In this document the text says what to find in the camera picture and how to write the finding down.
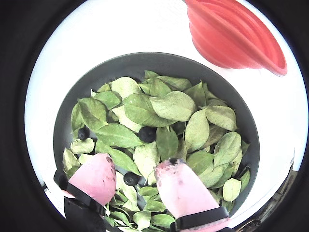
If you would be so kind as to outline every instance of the bowl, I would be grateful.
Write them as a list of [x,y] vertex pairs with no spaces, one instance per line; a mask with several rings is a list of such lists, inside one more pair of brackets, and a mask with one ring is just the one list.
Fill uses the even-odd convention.
[[98,89],[103,84],[122,76],[142,80],[144,70],[187,78],[193,85],[202,80],[208,84],[212,93],[235,109],[240,134],[245,141],[250,143],[239,169],[247,165],[250,167],[250,181],[246,189],[235,200],[234,208],[230,212],[232,216],[246,200],[257,175],[260,147],[256,125],[245,101],[226,80],[206,66],[185,57],[158,52],[131,53],[103,62],[82,76],[67,93],[56,117],[53,147],[57,169],[63,169],[63,149],[69,147],[73,139],[70,133],[70,117],[77,99],[89,97],[90,89]]

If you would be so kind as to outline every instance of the pink foam pad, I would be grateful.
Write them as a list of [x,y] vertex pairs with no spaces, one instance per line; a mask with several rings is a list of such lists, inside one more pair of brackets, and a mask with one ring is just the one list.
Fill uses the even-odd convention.
[[[219,208],[218,203],[199,177],[185,163],[168,160],[155,168],[157,187],[167,209],[180,218],[182,216]],[[196,228],[196,232],[215,232],[228,225],[229,218]]]
[[115,166],[110,155],[95,154],[75,172],[69,183],[99,204],[106,205],[116,190]]

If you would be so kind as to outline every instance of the white surface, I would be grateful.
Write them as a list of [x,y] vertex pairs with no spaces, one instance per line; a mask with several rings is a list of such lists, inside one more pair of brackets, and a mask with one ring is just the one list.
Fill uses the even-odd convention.
[[180,0],[88,0],[61,23],[36,62],[25,108],[31,161],[57,202],[63,202],[53,181],[53,129],[58,109],[72,85],[88,70],[132,52],[167,52],[196,60],[223,76],[246,101],[259,133],[260,167],[254,187],[233,215],[230,227],[251,216],[276,192],[287,176],[294,150],[294,169],[299,169],[308,128],[301,73],[274,26],[250,4],[240,2],[278,39],[288,64],[285,77],[267,70],[227,70],[207,62],[192,44],[186,5]]

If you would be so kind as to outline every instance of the leaf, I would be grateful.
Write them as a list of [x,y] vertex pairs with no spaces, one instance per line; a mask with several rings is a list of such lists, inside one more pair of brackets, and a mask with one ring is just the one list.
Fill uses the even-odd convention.
[[132,94],[124,99],[123,103],[126,116],[137,124],[149,127],[166,127],[175,123],[173,120],[159,117],[145,94]]
[[202,174],[205,170],[213,170],[213,154],[197,151],[189,156],[187,165],[195,172],[196,175]]
[[236,179],[229,179],[223,185],[223,198],[227,202],[235,200],[240,193],[241,181]]
[[215,199],[215,201],[217,202],[217,204],[220,203],[220,198],[217,196],[217,194],[215,194],[213,191],[211,191],[210,189],[208,190],[210,192],[210,194],[212,195],[212,197]]
[[92,139],[88,138],[84,141],[80,139],[75,139],[70,146],[70,150],[74,154],[81,154],[81,153],[90,153],[95,148],[95,142]]
[[170,88],[160,79],[154,78],[150,84],[149,95],[153,97],[164,97],[168,93],[172,92]]
[[207,106],[216,106],[216,105],[221,105],[221,106],[227,106],[223,101],[219,99],[210,99],[207,102]]
[[157,188],[153,188],[153,187],[148,187],[148,186],[145,186],[145,187],[142,187],[140,190],[139,190],[139,195],[140,196],[143,196],[143,197],[153,197],[153,196],[156,196],[159,194],[159,191]]
[[121,100],[111,91],[97,93],[92,97],[102,102],[108,110],[119,105],[121,102]]
[[73,110],[72,110],[71,127],[72,127],[72,131],[76,131],[84,127],[83,117],[81,114],[81,108],[78,103],[73,107]]
[[133,160],[140,173],[148,179],[148,184],[156,182],[154,167],[160,162],[160,156],[156,148],[156,143],[144,144],[135,148]]
[[162,118],[186,122],[197,110],[194,101],[185,93],[173,91],[163,98],[149,99],[154,111]]
[[128,155],[122,151],[112,149],[110,146],[104,144],[100,139],[98,139],[96,142],[95,153],[108,153],[110,154],[112,161],[116,166],[121,167],[129,172],[133,172],[136,175],[141,175],[136,164]]
[[150,86],[151,86],[151,84],[140,83],[139,86],[140,86],[140,88],[143,90],[143,92],[145,94],[150,95]]
[[159,74],[156,74],[155,72],[150,71],[150,70],[145,70],[144,79],[149,79],[149,78],[156,77],[156,76],[159,76]]
[[212,189],[213,189],[213,188],[214,188],[214,189],[217,189],[217,188],[222,187],[222,186],[225,184],[225,182],[226,182],[229,178],[231,178],[233,170],[234,170],[234,167],[231,166],[231,165],[229,165],[229,166],[227,167],[227,169],[224,171],[224,173],[223,173],[222,177],[220,178],[220,180],[219,180],[215,185],[213,185],[211,188],[212,188]]
[[166,127],[156,130],[156,147],[162,162],[173,157],[178,148],[178,137],[173,129],[170,131]]
[[208,168],[198,177],[200,178],[200,180],[203,182],[203,184],[207,188],[210,188],[221,179],[227,167],[228,167],[228,164],[224,164],[224,165],[215,167],[212,171],[210,171],[211,168]]
[[175,219],[167,214],[157,214],[151,217],[151,222],[153,225],[169,229],[171,223],[175,222]]
[[221,200],[221,205],[224,206],[227,209],[227,212],[231,212],[235,204],[235,201],[227,202],[225,200]]
[[210,145],[217,143],[225,133],[226,133],[226,129],[218,127],[214,124],[211,124],[209,137],[206,143],[203,145],[203,147],[208,147]]
[[246,143],[245,141],[241,140],[241,150],[242,155],[244,156],[249,148],[250,144]]
[[83,121],[91,131],[97,131],[101,127],[108,125],[106,121],[106,107],[100,101],[93,98],[83,98],[78,100]]
[[107,118],[109,122],[119,122],[119,118],[117,117],[117,115],[113,112],[114,109],[111,109],[108,111],[107,113]]
[[133,221],[138,225],[138,230],[141,231],[150,227],[151,213],[149,211],[136,212],[133,215]]
[[72,167],[80,167],[81,164],[78,162],[75,155],[70,151],[64,148],[63,151],[63,167],[64,171],[68,172]]
[[110,123],[102,127],[96,136],[109,146],[134,148],[143,144],[133,131],[118,123]]
[[89,154],[81,154],[81,156],[78,158],[78,161],[81,164],[86,163],[88,160],[90,160],[93,156]]
[[153,199],[149,199],[149,201],[147,201],[143,211],[164,212],[165,209],[166,209],[166,207],[162,202],[158,202],[158,201],[155,201]]
[[156,76],[156,78],[160,79],[164,83],[168,84],[171,87],[174,87],[179,91],[184,91],[192,87],[190,81],[185,78],[175,78],[170,76]]
[[184,93],[189,95],[197,106],[206,106],[206,95],[202,82],[187,89]]
[[132,93],[141,93],[139,84],[130,77],[120,77],[112,81],[111,90],[118,93],[122,99],[130,96]]
[[209,124],[205,110],[195,112],[185,129],[184,138],[188,152],[192,152],[203,146],[209,137]]
[[240,192],[242,192],[248,185],[250,180],[250,171],[246,171],[245,174],[239,179],[241,181],[241,189]]
[[104,92],[104,91],[111,91],[111,87],[109,84],[104,84],[102,85],[98,90],[97,90],[97,93],[101,93],[101,92]]
[[104,219],[108,222],[108,224],[110,224],[112,227],[115,226],[115,222],[113,219],[109,218],[109,217],[104,217]]
[[171,126],[177,135],[181,135],[185,131],[186,122],[176,122]]
[[138,212],[140,209],[137,207],[136,204],[134,204],[132,201],[127,201],[123,206],[123,208],[128,209],[132,212]]
[[184,139],[180,139],[178,141],[178,148],[177,148],[176,154],[173,156],[173,158],[183,159],[183,161],[186,162],[186,160],[187,160],[187,146],[185,144]]
[[114,219],[118,219],[123,221],[127,226],[131,226],[129,220],[127,219],[126,215],[124,213],[118,212],[118,211],[114,211],[111,212],[110,214],[110,218],[114,218]]
[[212,124],[229,131],[237,129],[235,112],[227,106],[206,107],[206,117]]
[[214,166],[231,162],[239,153],[241,137],[236,132],[226,133],[215,148]]
[[133,130],[134,132],[138,133],[140,131],[140,129],[142,128],[142,125],[131,121],[126,116],[124,105],[122,105],[118,108],[114,108],[114,109],[112,109],[112,111],[115,113],[115,115],[117,115],[120,124],[128,127],[129,129]]
[[123,192],[123,194],[133,203],[137,204],[137,193],[133,186],[126,185],[124,176],[120,172],[116,172],[116,189]]
[[242,150],[239,149],[236,158],[233,159],[233,161],[231,162],[231,165],[233,166],[232,176],[235,176],[235,174],[237,173],[241,160],[242,160]]

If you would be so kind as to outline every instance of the black strap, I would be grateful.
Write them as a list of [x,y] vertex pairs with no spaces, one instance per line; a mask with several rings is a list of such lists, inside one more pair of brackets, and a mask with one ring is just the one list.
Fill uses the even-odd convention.
[[170,229],[172,232],[187,230],[193,227],[206,225],[224,218],[228,218],[228,216],[229,214],[226,208],[222,206],[219,208],[180,217],[176,220],[176,223],[172,223],[170,225]]

